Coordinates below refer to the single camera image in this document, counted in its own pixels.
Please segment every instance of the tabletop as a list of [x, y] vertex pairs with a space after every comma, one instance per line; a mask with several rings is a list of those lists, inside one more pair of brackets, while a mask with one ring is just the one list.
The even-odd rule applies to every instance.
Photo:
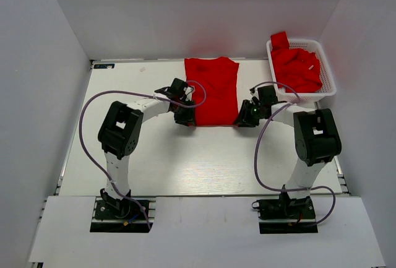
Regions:
[[[271, 80], [266, 60], [235, 60], [239, 63], [238, 106], [250, 99], [249, 89]], [[131, 61], [112, 69], [92, 69], [84, 102], [105, 90], [152, 94], [185, 79], [184, 61]], [[113, 101], [124, 103], [138, 97], [110, 94], [97, 98], [87, 109], [83, 135], [93, 157], [105, 166], [97, 135]], [[314, 108], [313, 103], [305, 104]], [[139, 144], [129, 161], [129, 184], [133, 196], [250, 196], [274, 194], [262, 188], [253, 171], [254, 147], [264, 124], [256, 128], [186, 127], [174, 123], [173, 114], [152, 118], [142, 125]], [[293, 128], [272, 122], [259, 151], [259, 175], [265, 184], [280, 188], [294, 169], [297, 154]], [[76, 131], [62, 178], [61, 196], [99, 196], [106, 176], [87, 158]], [[328, 163], [314, 183], [342, 192], [334, 161]]]

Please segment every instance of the crumpled red fabric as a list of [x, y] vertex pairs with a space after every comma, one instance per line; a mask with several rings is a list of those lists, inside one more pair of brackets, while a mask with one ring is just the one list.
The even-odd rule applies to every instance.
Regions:
[[[187, 80], [198, 81], [206, 90], [204, 104], [196, 108], [197, 126], [228, 126], [238, 117], [236, 79], [239, 63], [229, 58], [185, 59]], [[195, 85], [192, 99], [196, 103], [204, 99], [204, 92]]]
[[301, 48], [289, 49], [286, 32], [271, 36], [272, 63], [277, 82], [298, 93], [314, 93], [322, 88], [321, 64], [315, 53]]

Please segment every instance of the white laundry basket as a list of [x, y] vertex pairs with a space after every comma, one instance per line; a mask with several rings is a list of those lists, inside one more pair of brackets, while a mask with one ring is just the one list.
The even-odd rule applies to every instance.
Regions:
[[[289, 39], [290, 48], [302, 48], [308, 50], [311, 53], [315, 53], [321, 64], [321, 81], [323, 86], [320, 90], [315, 93], [298, 93], [303, 102], [316, 102], [327, 96], [335, 94], [337, 89], [335, 88], [333, 75], [330, 70], [330, 66], [326, 60], [321, 44], [315, 40], [308, 39]], [[271, 57], [272, 43], [271, 40], [267, 42], [267, 53], [270, 62], [272, 80], [277, 81], [275, 77], [275, 71], [273, 70], [272, 57]], [[285, 88], [275, 86], [277, 97], [280, 101], [297, 102], [296, 95], [293, 93], [286, 93]]]

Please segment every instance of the white wall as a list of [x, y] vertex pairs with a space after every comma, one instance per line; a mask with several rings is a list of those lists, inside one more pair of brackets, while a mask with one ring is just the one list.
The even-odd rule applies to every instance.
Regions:
[[90, 59], [261, 57], [270, 35], [318, 39], [338, 0], [58, 0]]
[[89, 60], [56, 0], [0, 0], [0, 8], [0, 266], [25, 267]]
[[321, 36], [337, 83], [340, 163], [387, 267], [396, 267], [396, 0], [341, 0]]

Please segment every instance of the cable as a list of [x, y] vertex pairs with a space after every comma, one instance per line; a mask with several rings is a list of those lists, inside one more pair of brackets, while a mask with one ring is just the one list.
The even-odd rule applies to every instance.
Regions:
[[[184, 108], [195, 108], [195, 107], [201, 106], [201, 105], [206, 101], [206, 90], [204, 89], [204, 87], [202, 86], [202, 84], [200, 84], [200, 83], [197, 82], [197, 81], [194, 81], [194, 80], [187, 80], [186, 82], [187, 82], [187, 83], [195, 83], [195, 84], [199, 85], [199, 86], [202, 88], [202, 90], [203, 90], [203, 92], [204, 92], [204, 99], [203, 99], [200, 103], [198, 103], [198, 104], [196, 104], [196, 105], [184, 105], [184, 104], [182, 104], [182, 103], [178, 103], [178, 102], [175, 102], [175, 101], [173, 101], [173, 100], [170, 100], [170, 99], [167, 99], [167, 98], [161, 98], [161, 97], [157, 97], [157, 100], [170, 102], [170, 103], [172, 103], [172, 104], [175, 104], [175, 105], [178, 105], [178, 106], [181, 106], [181, 107], [184, 107]], [[143, 212], [144, 218], [146, 219], [146, 222], [147, 222], [147, 225], [148, 225], [148, 229], [150, 230], [150, 229], [151, 229], [150, 221], [149, 221], [149, 218], [147, 217], [147, 214], [146, 214], [146, 212], [145, 212], [145, 207], [143, 207], [142, 204], [140, 204], [138, 200], [135, 200], [135, 199], [133, 199], [133, 198], [131, 198], [131, 197], [127, 197], [127, 196], [125, 196], [125, 195], [123, 195], [123, 194], [121, 194], [121, 193], [119, 192], [119, 190], [118, 190], [117, 186], [114, 184], [114, 181], [113, 181], [112, 177], [110, 176], [110, 174], [106, 171], [106, 169], [104, 169], [104, 168], [93, 158], [93, 156], [89, 153], [89, 151], [88, 151], [88, 149], [87, 149], [87, 147], [85, 146], [85, 143], [84, 143], [84, 139], [83, 139], [83, 136], [82, 136], [82, 121], [83, 121], [83, 119], [84, 119], [84, 114], [85, 114], [85, 112], [86, 112], [86, 110], [87, 110], [89, 104], [91, 104], [91, 102], [94, 101], [94, 99], [96, 99], [96, 98], [98, 98], [98, 97], [100, 97], [100, 96], [103, 96], [103, 95], [107, 95], [107, 94], [109, 94], [109, 93], [121, 93], [121, 94], [125, 94], [125, 95], [133, 95], [133, 96], [138, 96], [138, 97], [143, 97], [143, 98], [151, 98], [151, 99], [154, 98], [152, 95], [146, 95], [146, 94], [143, 94], [143, 93], [127, 92], [127, 91], [124, 91], [124, 90], [107, 90], [107, 91], [105, 91], [105, 92], [97, 93], [96, 95], [94, 95], [92, 98], [90, 98], [90, 99], [86, 102], [86, 104], [84, 105], [84, 107], [83, 107], [82, 110], [81, 110], [81, 115], [80, 115], [80, 119], [79, 119], [79, 139], [80, 139], [80, 144], [81, 144], [81, 146], [82, 146], [82, 150], [85, 152], [85, 154], [87, 155], [87, 157], [88, 157], [88, 158], [89, 158], [89, 159], [90, 159], [90, 160], [91, 160], [91, 161], [92, 161], [92, 162], [93, 162], [93, 163], [94, 163], [105, 175], [106, 175], [106, 177], [110, 180], [110, 183], [111, 183], [111, 185], [112, 185], [112, 187], [113, 187], [113, 189], [114, 189], [114, 192], [116, 192], [117, 195], [119, 195], [120, 197], [122, 197], [122, 198], [124, 198], [124, 199], [127, 199], [127, 200], [130, 200], [130, 201], [132, 201], [133, 203], [136, 203], [136, 205], [139, 207], [140, 211]]]
[[[255, 89], [256, 87], [258, 87], [260, 85], [263, 85], [263, 84], [279, 84], [279, 85], [282, 85], [282, 86], [290, 89], [296, 95], [296, 97], [298, 98], [298, 101], [299, 102], [301, 101], [299, 95], [296, 93], [295, 90], [293, 90], [291, 87], [289, 87], [289, 86], [287, 86], [285, 84], [281, 84], [280, 82], [275, 82], [275, 81], [261, 82], [261, 83], [257, 84], [256, 86], [254, 86], [253, 89]], [[330, 189], [328, 186], [315, 186], [315, 187], [313, 187], [311, 189], [309, 189], [309, 188], [299, 188], [299, 189], [277, 189], [277, 188], [272, 188], [270, 186], [267, 186], [266, 184], [264, 184], [261, 181], [260, 176], [259, 176], [259, 172], [258, 172], [258, 167], [257, 167], [257, 159], [258, 159], [258, 156], [259, 156], [260, 142], [261, 142], [262, 136], [264, 135], [265, 130], [267, 129], [268, 125], [273, 120], [273, 118], [279, 112], [281, 112], [282, 110], [285, 110], [286, 108], [290, 107], [291, 105], [292, 105], [291, 103], [283, 105], [281, 108], [279, 108], [274, 113], [272, 113], [271, 116], [269, 117], [269, 119], [265, 122], [264, 126], [262, 127], [262, 130], [261, 130], [261, 132], [259, 134], [259, 137], [257, 138], [256, 148], [254, 149], [254, 175], [256, 176], [257, 182], [263, 188], [268, 189], [269, 191], [274, 191], [274, 192], [298, 192], [298, 191], [307, 191], [307, 190], [315, 191], [317, 189], [326, 189], [326, 190], [328, 190], [331, 193], [331, 195], [333, 196], [332, 206], [331, 206], [329, 212], [322, 219], [318, 220], [315, 223], [312, 223], [312, 224], [309, 224], [309, 225], [305, 225], [305, 227], [313, 227], [313, 226], [316, 226], [316, 225], [320, 224], [324, 220], [326, 220], [331, 215], [331, 213], [333, 212], [334, 207], [335, 207], [335, 193], [334, 193], [334, 191], [332, 189]]]

